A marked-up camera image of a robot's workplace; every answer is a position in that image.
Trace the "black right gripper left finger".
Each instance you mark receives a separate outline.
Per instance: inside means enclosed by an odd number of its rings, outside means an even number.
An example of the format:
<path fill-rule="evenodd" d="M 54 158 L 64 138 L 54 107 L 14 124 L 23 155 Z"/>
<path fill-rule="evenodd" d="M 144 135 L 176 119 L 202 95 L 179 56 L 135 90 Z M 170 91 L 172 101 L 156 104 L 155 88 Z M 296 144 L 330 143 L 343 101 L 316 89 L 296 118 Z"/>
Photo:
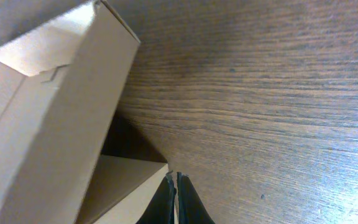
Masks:
<path fill-rule="evenodd" d="M 176 194 L 177 190 L 170 171 L 165 174 L 145 212 L 136 224 L 174 224 Z"/>

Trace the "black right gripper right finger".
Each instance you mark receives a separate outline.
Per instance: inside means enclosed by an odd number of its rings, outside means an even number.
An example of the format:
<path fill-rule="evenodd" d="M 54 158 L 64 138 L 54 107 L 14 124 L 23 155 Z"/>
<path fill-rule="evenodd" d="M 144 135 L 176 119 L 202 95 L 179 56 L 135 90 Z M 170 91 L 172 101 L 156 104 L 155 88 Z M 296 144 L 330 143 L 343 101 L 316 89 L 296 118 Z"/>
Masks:
<path fill-rule="evenodd" d="M 190 178 L 177 172 L 179 224 L 215 224 Z"/>

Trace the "cardboard box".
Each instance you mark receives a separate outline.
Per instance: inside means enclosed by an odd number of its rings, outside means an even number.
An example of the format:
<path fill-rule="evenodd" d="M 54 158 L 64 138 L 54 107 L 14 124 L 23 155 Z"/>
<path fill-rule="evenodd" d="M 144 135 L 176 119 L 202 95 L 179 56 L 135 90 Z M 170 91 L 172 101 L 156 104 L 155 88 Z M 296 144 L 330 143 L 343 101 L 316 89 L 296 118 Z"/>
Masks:
<path fill-rule="evenodd" d="M 140 40 L 87 1 L 0 46 L 0 223 L 135 223 L 168 166 L 101 153 Z"/>

